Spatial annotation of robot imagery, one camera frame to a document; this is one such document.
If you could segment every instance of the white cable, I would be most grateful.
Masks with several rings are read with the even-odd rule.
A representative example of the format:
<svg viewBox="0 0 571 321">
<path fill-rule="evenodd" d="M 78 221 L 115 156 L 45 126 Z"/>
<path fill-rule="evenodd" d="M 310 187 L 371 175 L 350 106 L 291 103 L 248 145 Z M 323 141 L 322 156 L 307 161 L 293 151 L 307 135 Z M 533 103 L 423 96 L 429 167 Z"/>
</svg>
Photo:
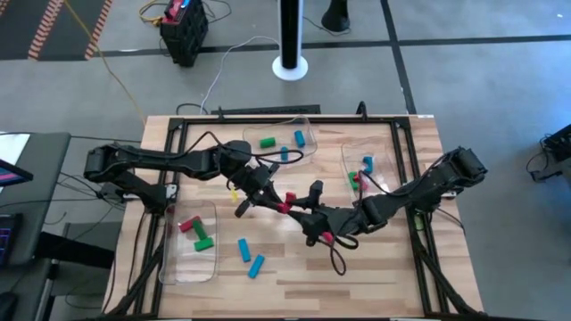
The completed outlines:
<svg viewBox="0 0 571 321">
<path fill-rule="evenodd" d="M 240 45 L 234 45 L 234 46 L 230 47 L 230 49 L 228 49 L 228 51 L 226 51 L 226 52 L 224 53 L 224 55 L 222 56 L 222 60 L 220 61 L 220 69 L 218 70 L 218 74 L 217 74 L 216 77 L 214 78 L 214 81 L 212 81 L 211 87 L 208 88 L 208 92 L 206 92 L 206 96 L 204 97 L 203 102 L 200 104 L 200 114 L 201 114 L 201 115 L 203 114 L 204 105 L 206 104 L 206 100 L 207 100 L 208 97 L 211 95 L 212 89 L 214 88 L 214 86 L 216 86 L 216 83 L 218 82 L 218 79 L 220 78 L 220 74 L 222 73 L 222 69 L 224 68 L 224 61 L 226 60 L 226 56 L 228 56 L 228 54 L 230 54 L 230 52 L 231 52 L 232 50 L 234 50 L 234 49 L 236 49 L 236 48 L 239 48 L 239 47 L 241 47 L 241 46 L 243 46 L 243 45 L 248 45 L 249 43 L 252 42 L 252 40 L 258 39 L 258 38 L 259 38 L 259 39 L 271 40 L 271 41 L 275 42 L 276 45 L 279 45 L 278 41 L 277 41 L 276 39 L 274 39 L 274 38 L 264 37 L 264 36 L 254 36 L 254 37 L 251 37 L 250 39 L 248 39 L 248 41 L 243 42 L 243 43 L 240 44 Z"/>
</svg>

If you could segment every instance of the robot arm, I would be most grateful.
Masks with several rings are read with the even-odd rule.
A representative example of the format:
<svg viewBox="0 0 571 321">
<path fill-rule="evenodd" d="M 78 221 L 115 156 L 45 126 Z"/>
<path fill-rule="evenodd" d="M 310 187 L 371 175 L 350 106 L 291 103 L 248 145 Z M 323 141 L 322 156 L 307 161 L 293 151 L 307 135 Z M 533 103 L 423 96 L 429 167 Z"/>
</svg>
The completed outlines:
<svg viewBox="0 0 571 321">
<path fill-rule="evenodd" d="M 320 204 L 323 183 L 316 181 L 308 197 L 294 200 L 294 195 L 290 195 L 282 212 L 290 214 L 293 206 L 311 209 L 310 215 L 299 216 L 292 212 L 290 216 L 299 218 L 303 233 L 307 236 L 306 243 L 312 246 L 324 233 L 344 237 L 375 232 L 385 226 L 400 208 L 410 206 L 418 211 L 434 211 L 444 193 L 461 193 L 464 188 L 482 182 L 486 172 L 487 169 L 472 150 L 459 147 L 445 153 L 422 177 L 392 193 L 365 197 L 354 202 L 352 208 L 332 208 Z"/>
<path fill-rule="evenodd" d="M 110 144 L 89 152 L 84 177 L 95 183 L 112 182 L 126 193 L 138 195 L 147 210 L 162 213 L 175 201 L 176 195 L 167 195 L 164 185 L 146 183 L 131 173 L 131 169 L 175 171 L 199 180 L 223 175 L 247 196 L 247 200 L 236 209 L 237 217 L 242 217 L 251 205 L 287 214 L 302 225 L 307 245 L 313 246 L 321 236 L 352 238 L 352 235 L 375 232 L 385 226 L 400 208 L 433 211 L 439 206 L 444 193 L 461 193 L 464 188 L 482 182 L 487 172 L 472 150 L 459 147 L 445 153 L 422 177 L 391 193 L 362 198 L 354 202 L 352 208 L 333 208 L 319 203 L 323 192 L 321 181 L 311 185 L 307 197 L 296 199 L 289 193 L 282 202 L 270 180 L 279 165 L 267 166 L 258 161 L 259 166 L 253 168 L 248 165 L 252 156 L 255 155 L 251 153 L 251 146 L 245 141 L 231 141 L 206 150 L 184 153 Z M 292 210 L 292 207 L 311 209 L 311 214 Z"/>
<path fill-rule="evenodd" d="M 108 144 L 97 147 L 87 155 L 84 177 L 94 183 L 110 182 L 123 193 L 137 195 L 147 211 L 163 213 L 175 193 L 167 193 L 167 187 L 149 184 L 137 177 L 132 169 L 158 169 L 183 173 L 202 181 L 223 175 L 242 189 L 248 200 L 236 210 L 241 217 L 251 202 L 258 202 L 263 192 L 264 199 L 281 202 L 269 180 L 279 165 L 270 167 L 260 163 L 253 168 L 247 165 L 252 157 L 251 146 L 245 141 L 231 141 L 214 147 L 184 153 L 158 152 L 133 146 Z"/>
</svg>

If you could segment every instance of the desk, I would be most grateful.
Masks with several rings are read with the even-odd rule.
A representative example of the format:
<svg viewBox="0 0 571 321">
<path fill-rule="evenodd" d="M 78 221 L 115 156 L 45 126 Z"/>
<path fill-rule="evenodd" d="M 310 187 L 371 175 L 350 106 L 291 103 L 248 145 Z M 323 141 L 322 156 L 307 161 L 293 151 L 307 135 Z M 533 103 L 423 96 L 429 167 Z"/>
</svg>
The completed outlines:
<svg viewBox="0 0 571 321">
<path fill-rule="evenodd" d="M 272 116 L 248 116 L 266 119 Z M 357 118 L 359 116 L 316 115 L 310 119 Z M 195 119 L 214 119 L 200 116 Z M 150 117 L 145 127 L 142 148 L 162 151 L 169 127 L 169 117 Z M 416 146 L 420 170 L 424 171 L 442 155 L 443 149 L 432 117 L 411 116 L 412 137 Z M 191 125 L 186 146 L 206 130 L 222 141 L 241 139 L 245 127 L 251 125 L 209 124 Z M 280 169 L 274 177 L 278 194 L 292 191 L 306 195 L 315 179 L 324 182 L 322 202 L 349 206 L 351 198 L 344 186 L 346 174 L 341 165 L 341 144 L 374 136 L 380 145 L 393 148 L 391 128 L 383 124 L 316 124 L 313 131 L 319 149 L 309 163 Z M 401 150 L 406 144 L 403 133 Z M 211 139 L 196 148 L 212 146 Z M 394 152 L 388 152 L 389 159 Z M 404 157 L 407 177 L 412 178 L 410 160 Z M 149 183 L 156 183 L 158 172 L 137 170 L 137 175 Z M 397 185 L 396 175 L 387 175 L 389 185 Z M 322 246 L 308 248 L 301 229 L 290 218 L 270 210 L 250 208 L 242 218 L 235 218 L 238 203 L 230 200 L 225 188 L 226 179 L 217 177 L 208 182 L 182 177 L 179 201 L 206 200 L 216 204 L 219 216 L 219 272 L 206 283 L 165 285 L 159 317 L 419 317 L 423 315 L 420 295 L 410 248 L 410 236 L 404 211 L 390 220 L 388 226 L 372 235 L 360 236 L 356 251 L 340 249 L 347 261 L 348 272 L 338 276 L 331 268 L 328 250 Z M 458 216 L 453 201 L 443 202 L 443 209 Z M 135 234 L 142 205 L 127 207 L 117 246 L 117 278 L 111 297 L 114 307 L 128 288 L 128 273 L 133 258 Z M 138 239 L 134 275 L 137 276 L 143 258 L 145 237 L 150 219 L 145 220 Z M 475 309 L 482 309 L 476 280 L 461 229 L 434 214 L 434 239 L 443 273 L 451 284 Z M 253 256 L 266 256 L 261 273 L 255 280 L 248 278 L 249 265 L 241 261 L 236 241 L 245 237 Z M 428 275 L 429 291 L 434 292 Z M 143 312 L 151 307 L 154 276 L 147 284 Z M 433 309 L 437 309 L 436 295 L 431 295 Z"/>
<path fill-rule="evenodd" d="M 22 277 L 12 290 L 18 295 L 14 320 L 35 319 L 50 272 L 51 260 L 48 258 L 67 258 L 84 263 L 96 260 L 95 265 L 106 264 L 104 268 L 112 263 L 112 251 L 41 232 L 69 142 L 69 133 L 30 135 L 16 166 L 34 174 L 34 179 L 7 186 L 0 193 L 0 211 L 21 213 L 22 216 L 9 265 L 0 269 L 0 292 L 10 291 L 12 285 Z M 62 253 L 51 251 L 55 246 Z M 91 258 L 81 259 L 92 253 Z"/>
</svg>

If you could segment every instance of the white base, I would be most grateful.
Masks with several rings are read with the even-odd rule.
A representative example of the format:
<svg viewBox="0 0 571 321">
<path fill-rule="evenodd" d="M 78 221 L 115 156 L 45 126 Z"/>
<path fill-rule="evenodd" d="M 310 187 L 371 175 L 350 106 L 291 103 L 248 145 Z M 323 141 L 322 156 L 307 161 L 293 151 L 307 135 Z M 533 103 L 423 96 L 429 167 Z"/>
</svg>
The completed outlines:
<svg viewBox="0 0 571 321">
<path fill-rule="evenodd" d="M 274 74 L 285 81 L 295 81 L 303 78 L 307 73 L 308 68 L 309 66 L 307 61 L 303 57 L 300 57 L 297 67 L 291 70 L 282 67 L 282 60 L 280 57 L 277 57 L 276 60 L 274 60 L 274 63 L 271 64 L 271 69 L 274 70 Z"/>
</svg>

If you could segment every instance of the computer monitor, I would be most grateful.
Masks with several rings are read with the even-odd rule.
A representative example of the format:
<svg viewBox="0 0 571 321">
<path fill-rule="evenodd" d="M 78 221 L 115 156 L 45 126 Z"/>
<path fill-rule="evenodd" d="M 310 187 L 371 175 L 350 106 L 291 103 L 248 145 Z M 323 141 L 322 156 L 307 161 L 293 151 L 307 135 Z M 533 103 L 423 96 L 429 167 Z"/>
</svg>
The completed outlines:
<svg viewBox="0 0 571 321">
<path fill-rule="evenodd" d="M 28 182 L 34 175 L 24 169 L 0 160 L 0 187 Z"/>
</svg>

